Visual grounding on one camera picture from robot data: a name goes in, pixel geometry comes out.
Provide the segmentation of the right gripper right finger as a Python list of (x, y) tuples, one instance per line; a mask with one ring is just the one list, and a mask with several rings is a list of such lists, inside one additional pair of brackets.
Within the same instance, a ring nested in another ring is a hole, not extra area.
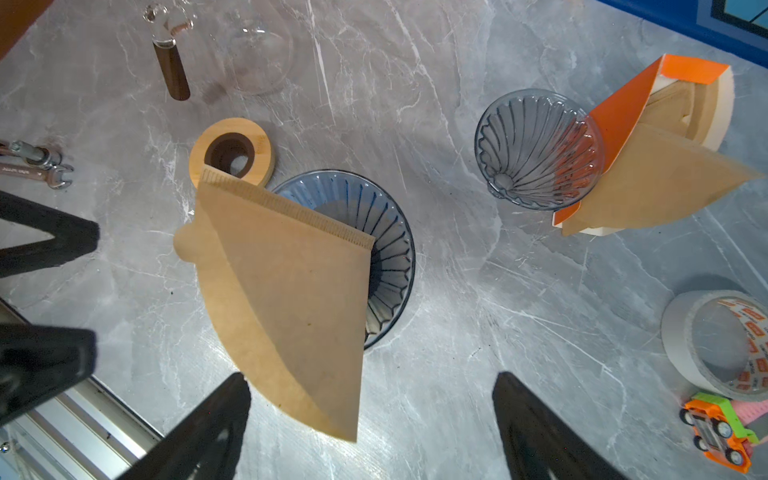
[(624, 477), (512, 373), (498, 374), (492, 399), (513, 479)]

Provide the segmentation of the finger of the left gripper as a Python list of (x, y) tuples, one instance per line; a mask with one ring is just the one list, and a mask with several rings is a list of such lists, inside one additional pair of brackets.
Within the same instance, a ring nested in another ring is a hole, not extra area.
[(1, 219), (49, 235), (2, 248), (2, 278), (62, 266), (94, 252), (100, 240), (96, 222), (6, 192), (1, 192)]
[(1, 423), (17, 419), (91, 377), (92, 330), (22, 324), (1, 326)]

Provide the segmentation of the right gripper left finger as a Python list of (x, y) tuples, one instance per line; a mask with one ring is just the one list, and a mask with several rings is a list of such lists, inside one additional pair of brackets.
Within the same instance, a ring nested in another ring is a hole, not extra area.
[(251, 405), (248, 382), (231, 374), (123, 479), (232, 479)]

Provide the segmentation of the brown paper coffee filter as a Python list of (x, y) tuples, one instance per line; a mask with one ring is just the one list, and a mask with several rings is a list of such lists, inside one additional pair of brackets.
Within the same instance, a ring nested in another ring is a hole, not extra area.
[(355, 441), (373, 238), (212, 167), (174, 248), (214, 329), (274, 406)]

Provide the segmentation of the blue glass dripper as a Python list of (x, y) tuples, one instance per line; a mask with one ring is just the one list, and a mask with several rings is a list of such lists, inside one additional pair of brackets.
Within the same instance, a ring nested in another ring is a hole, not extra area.
[(415, 242), (400, 206), (373, 181), (342, 170), (303, 173), (273, 192), (374, 238), (364, 342), (369, 349), (401, 317), (414, 285)]

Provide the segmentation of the orange coffee filter box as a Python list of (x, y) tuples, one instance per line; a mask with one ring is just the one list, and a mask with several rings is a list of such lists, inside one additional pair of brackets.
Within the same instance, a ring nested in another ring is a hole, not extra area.
[[(661, 56), (590, 113), (605, 147), (602, 176), (610, 170), (639, 124), (668, 131), (720, 153), (734, 102), (731, 66), (700, 58)], [(579, 209), (582, 200), (557, 211), (554, 226), (562, 231), (563, 222)], [(579, 233), (606, 236), (618, 231), (621, 230), (600, 228)]]

